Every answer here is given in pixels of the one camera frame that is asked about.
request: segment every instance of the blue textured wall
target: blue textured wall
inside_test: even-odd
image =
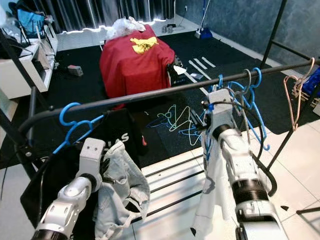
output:
[[[211,0],[204,25],[212,31],[263,54],[281,0]],[[176,13],[200,24],[202,0],[176,0]],[[320,56],[320,0],[288,0],[275,39],[308,56]],[[282,64],[300,57],[273,46],[270,58]]]

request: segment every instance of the blue bag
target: blue bag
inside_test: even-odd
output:
[[[36,26],[38,27],[40,37],[45,37],[43,34],[45,17],[43,15],[18,9],[18,20],[25,30],[25,35],[29,39],[38,38]]]
[[[308,95],[311,95],[317,84],[320,83],[320,67],[309,77],[302,86],[302,91]]]

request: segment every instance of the curtain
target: curtain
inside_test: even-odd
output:
[[[33,0],[36,10],[52,15],[56,33],[112,26],[119,18],[151,22],[175,16],[175,0]]]

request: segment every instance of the white cabinet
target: white cabinet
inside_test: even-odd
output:
[[[20,55],[23,57],[19,58],[40,92],[46,92],[49,89],[55,64],[55,54],[58,49],[58,40],[52,26],[45,26],[44,29],[53,49],[46,39],[42,39],[41,42],[38,39],[30,39],[31,46],[28,46],[27,49],[33,54],[23,50]],[[33,59],[40,61],[45,69],[45,77],[43,79],[38,74],[32,62]],[[31,88],[11,59],[0,59],[0,89],[8,99],[27,96],[31,93]]]

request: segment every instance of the white tile floor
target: white tile floor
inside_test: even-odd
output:
[[[180,23],[181,17],[177,16],[176,23]],[[161,35],[162,22],[157,22],[153,29],[157,36]],[[197,25],[184,20],[182,25],[185,29],[179,32],[194,31]],[[89,47],[99,45],[105,36],[105,30],[97,33],[84,31],[81,37],[76,33],[60,35],[59,50]],[[285,138],[286,133],[276,135],[269,130],[267,143],[270,144],[269,152],[264,151],[261,161],[267,165],[277,148]],[[259,143],[251,135],[251,148],[254,153],[259,151]],[[270,198],[276,207],[282,225],[290,240],[320,240],[320,212],[303,214],[304,218],[296,214],[296,210],[320,206],[320,120],[303,125],[292,135],[290,141],[279,155],[271,168],[271,172],[277,180],[278,190]],[[142,169],[144,175],[154,171],[183,162],[186,159],[198,157],[203,153],[201,148],[183,153],[179,156],[158,162]],[[180,166],[168,169],[147,178],[151,190],[161,185],[170,183],[190,174],[203,170],[202,158],[199,157]],[[0,179],[4,170],[0,170]],[[179,200],[202,189],[204,174],[199,174],[187,180],[158,190],[151,194],[149,211],[163,207],[173,201]],[[28,239],[33,234],[33,228],[27,219],[20,204],[20,195],[26,188],[29,179],[21,165],[8,169],[4,185],[3,199],[0,202],[0,239]],[[270,187],[268,180],[265,181],[267,188]],[[234,240],[236,223],[234,220],[225,222],[222,220],[221,209],[215,207],[212,219],[214,228],[206,237],[197,235],[193,237],[190,226],[200,196],[189,198],[182,203],[176,204],[151,215],[145,221],[139,221],[125,229],[118,240],[192,240],[192,239],[218,239]]]

